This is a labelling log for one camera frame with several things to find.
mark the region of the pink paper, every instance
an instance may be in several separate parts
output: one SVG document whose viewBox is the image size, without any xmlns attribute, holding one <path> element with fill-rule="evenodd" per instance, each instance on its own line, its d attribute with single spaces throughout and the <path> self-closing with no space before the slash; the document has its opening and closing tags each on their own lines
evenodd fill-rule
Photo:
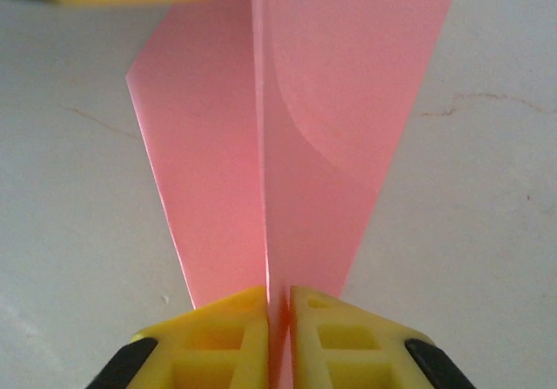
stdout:
<svg viewBox="0 0 557 389">
<path fill-rule="evenodd" d="M 131 67 L 194 305 L 264 283 L 266 257 L 272 386 L 288 290 L 340 295 L 450 2 L 179 5 Z"/>
</svg>

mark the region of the folded pink paper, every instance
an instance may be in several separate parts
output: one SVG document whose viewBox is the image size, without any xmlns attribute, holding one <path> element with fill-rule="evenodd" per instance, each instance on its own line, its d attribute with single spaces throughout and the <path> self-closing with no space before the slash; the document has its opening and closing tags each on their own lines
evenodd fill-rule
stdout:
<svg viewBox="0 0 557 389">
<path fill-rule="evenodd" d="M 177 5 L 131 67 L 194 305 L 266 263 L 273 386 L 288 290 L 340 294 L 450 3 Z"/>
</svg>

